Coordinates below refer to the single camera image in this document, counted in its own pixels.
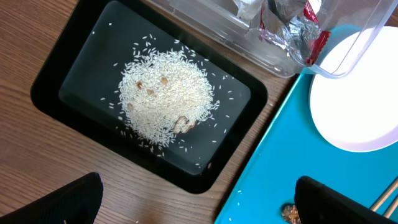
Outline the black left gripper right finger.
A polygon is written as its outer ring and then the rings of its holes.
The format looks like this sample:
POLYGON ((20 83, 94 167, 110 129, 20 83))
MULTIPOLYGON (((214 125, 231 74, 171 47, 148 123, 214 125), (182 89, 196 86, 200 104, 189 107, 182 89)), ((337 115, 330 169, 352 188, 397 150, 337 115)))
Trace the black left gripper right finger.
POLYGON ((395 224, 309 176, 296 182, 294 202, 302 224, 395 224))

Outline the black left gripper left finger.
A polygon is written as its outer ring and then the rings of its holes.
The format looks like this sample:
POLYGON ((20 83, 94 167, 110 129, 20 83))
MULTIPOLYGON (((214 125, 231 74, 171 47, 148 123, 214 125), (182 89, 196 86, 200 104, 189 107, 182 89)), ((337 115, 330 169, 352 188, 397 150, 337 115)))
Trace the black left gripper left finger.
POLYGON ((1 223, 93 223, 103 198, 97 172, 80 177, 52 193, 1 217, 1 223))

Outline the brown food scrap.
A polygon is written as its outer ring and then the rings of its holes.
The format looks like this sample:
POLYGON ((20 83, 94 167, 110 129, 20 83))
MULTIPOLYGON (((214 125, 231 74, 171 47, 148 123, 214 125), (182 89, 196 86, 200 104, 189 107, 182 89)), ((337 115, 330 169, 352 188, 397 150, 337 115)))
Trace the brown food scrap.
POLYGON ((295 205, 286 205, 282 211, 282 219, 289 224, 301 224, 299 213, 295 205))

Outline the wooden chopstick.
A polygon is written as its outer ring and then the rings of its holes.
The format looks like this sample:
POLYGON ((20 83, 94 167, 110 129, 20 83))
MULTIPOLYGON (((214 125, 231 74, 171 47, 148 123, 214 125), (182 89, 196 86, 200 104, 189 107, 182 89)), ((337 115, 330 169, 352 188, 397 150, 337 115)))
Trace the wooden chopstick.
POLYGON ((383 192, 383 194, 373 203, 370 209, 375 212, 390 197, 396 188, 397 179, 395 179, 393 183, 383 192))
POLYGON ((386 218, 390 218, 391 215, 394 213, 396 208, 398 207, 398 196, 394 199, 394 201, 389 205, 387 210, 383 213, 383 216, 386 218))

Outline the large pink plate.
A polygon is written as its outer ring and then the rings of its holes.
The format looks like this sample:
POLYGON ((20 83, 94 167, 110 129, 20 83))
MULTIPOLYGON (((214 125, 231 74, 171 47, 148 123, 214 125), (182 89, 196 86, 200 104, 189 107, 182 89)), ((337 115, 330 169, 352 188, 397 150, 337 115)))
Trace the large pink plate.
POLYGON ((349 152, 397 142, 397 28, 385 26, 347 76, 313 77, 309 107, 321 136, 349 152))

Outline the red snack wrapper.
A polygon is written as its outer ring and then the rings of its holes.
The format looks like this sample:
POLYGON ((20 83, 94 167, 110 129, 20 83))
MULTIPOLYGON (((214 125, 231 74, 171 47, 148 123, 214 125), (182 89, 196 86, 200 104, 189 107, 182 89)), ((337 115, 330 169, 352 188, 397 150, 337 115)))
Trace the red snack wrapper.
POLYGON ((278 46, 305 67, 317 61, 331 35, 321 29, 308 0, 263 1, 260 16, 260 40, 278 46))

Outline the white paper napkin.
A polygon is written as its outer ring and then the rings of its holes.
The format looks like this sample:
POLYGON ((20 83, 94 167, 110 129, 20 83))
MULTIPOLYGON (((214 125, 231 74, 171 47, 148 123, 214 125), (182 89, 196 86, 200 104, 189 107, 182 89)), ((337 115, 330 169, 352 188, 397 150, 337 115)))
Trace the white paper napkin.
POLYGON ((261 12, 268 6, 268 0, 233 0, 238 7, 237 17, 251 22, 261 18, 261 12))

